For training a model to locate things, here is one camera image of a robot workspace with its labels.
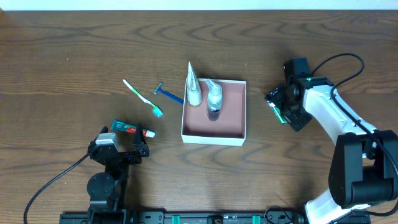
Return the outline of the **green red toothpaste tube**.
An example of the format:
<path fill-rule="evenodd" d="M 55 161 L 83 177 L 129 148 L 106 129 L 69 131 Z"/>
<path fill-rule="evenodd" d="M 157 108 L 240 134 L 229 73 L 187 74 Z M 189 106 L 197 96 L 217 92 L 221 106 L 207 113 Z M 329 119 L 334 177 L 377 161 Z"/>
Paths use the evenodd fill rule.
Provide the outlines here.
<path fill-rule="evenodd" d="M 114 119 L 113 123 L 111 125 L 111 130 L 113 131 L 122 131 L 125 133 L 132 133 L 135 134 L 137 131 L 137 126 L 134 126 L 129 123 L 125 123 L 123 121 L 120 121 L 118 119 Z M 147 138 L 154 138 L 155 137 L 155 132 L 150 131 L 148 129 L 142 129 L 142 133 L 145 137 Z"/>

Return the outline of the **white green soap box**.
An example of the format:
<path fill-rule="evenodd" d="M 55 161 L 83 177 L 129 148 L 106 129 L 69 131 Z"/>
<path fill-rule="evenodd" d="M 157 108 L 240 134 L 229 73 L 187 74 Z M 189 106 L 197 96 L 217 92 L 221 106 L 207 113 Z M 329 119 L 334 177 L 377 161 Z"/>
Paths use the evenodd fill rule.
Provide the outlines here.
<path fill-rule="evenodd" d="M 279 122 L 284 125 L 286 123 L 286 120 L 282 117 L 280 110 L 278 109 L 278 107 L 276 107 L 276 105 L 274 103 L 269 103 L 269 106 L 271 107 L 271 109 L 273 110 L 274 114 L 276 115 L 277 119 L 279 120 Z"/>

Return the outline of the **green white toothbrush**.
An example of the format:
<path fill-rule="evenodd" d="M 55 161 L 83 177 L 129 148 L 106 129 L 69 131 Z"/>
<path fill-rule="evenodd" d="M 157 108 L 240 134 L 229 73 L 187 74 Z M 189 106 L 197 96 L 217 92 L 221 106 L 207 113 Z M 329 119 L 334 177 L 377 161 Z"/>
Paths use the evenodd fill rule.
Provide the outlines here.
<path fill-rule="evenodd" d="M 144 103 L 151 105 L 152 107 L 152 112 L 156 117 L 161 117 L 164 113 L 161 110 L 160 107 L 155 105 L 153 102 L 148 100 L 146 97 L 144 97 L 142 94 L 140 94 L 126 79 L 123 79 L 123 83 L 134 93 L 136 94 Z"/>

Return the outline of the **white box pink inside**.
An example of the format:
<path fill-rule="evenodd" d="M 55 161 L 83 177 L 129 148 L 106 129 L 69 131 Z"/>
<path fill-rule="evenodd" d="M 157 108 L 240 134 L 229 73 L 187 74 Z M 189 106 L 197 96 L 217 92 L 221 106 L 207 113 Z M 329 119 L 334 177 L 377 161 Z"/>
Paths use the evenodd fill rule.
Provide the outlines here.
<path fill-rule="evenodd" d="M 181 137 L 184 143 L 242 146 L 246 140 L 246 82 L 215 80 L 223 90 L 223 103 L 216 121 L 208 117 L 208 87 L 204 78 L 199 84 L 202 102 L 192 106 L 184 94 Z"/>

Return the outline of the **clear blue spray bottle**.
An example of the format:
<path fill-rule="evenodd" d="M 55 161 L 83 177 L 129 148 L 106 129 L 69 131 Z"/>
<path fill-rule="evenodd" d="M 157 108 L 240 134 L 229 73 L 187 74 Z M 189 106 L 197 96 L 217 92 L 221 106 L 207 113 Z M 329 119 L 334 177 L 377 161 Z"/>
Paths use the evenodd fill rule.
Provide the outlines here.
<path fill-rule="evenodd" d="M 205 83 L 208 86 L 208 118 L 210 121 L 216 121 L 220 116 L 222 108 L 222 87 L 210 79 L 205 80 Z"/>

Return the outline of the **white Pantene conditioner tube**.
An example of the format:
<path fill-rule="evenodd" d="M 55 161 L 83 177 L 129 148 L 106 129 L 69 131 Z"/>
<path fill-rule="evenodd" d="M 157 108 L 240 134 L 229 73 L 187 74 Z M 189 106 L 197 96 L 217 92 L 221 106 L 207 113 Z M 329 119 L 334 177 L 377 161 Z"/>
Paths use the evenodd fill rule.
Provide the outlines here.
<path fill-rule="evenodd" d="M 190 62 L 187 72 L 187 100 L 192 106 L 199 106 L 202 102 L 200 84 Z"/>

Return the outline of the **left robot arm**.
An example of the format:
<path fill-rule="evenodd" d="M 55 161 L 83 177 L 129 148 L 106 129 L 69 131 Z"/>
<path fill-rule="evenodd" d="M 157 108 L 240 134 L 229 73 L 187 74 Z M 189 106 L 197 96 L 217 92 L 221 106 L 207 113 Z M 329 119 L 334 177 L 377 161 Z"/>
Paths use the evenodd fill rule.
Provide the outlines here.
<path fill-rule="evenodd" d="M 115 212 L 121 208 L 126 193 L 129 167 L 141 164 L 149 156 L 143 130 L 136 128 L 132 142 L 134 150 L 121 152 L 115 133 L 105 126 L 94 141 L 90 142 L 90 159 L 105 167 L 104 172 L 93 175 L 87 183 L 90 208 L 95 212 Z"/>

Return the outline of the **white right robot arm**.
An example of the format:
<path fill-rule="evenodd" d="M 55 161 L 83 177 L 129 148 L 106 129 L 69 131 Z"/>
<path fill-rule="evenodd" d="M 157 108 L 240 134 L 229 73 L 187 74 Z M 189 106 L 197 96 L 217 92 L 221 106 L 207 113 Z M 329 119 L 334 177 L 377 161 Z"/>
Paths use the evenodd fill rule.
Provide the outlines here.
<path fill-rule="evenodd" d="M 306 223 L 366 223 L 368 207 L 397 199 L 397 135 L 364 121 L 329 79 L 288 78 L 265 100 L 295 131 L 316 119 L 335 145 L 328 189 L 305 204 Z"/>

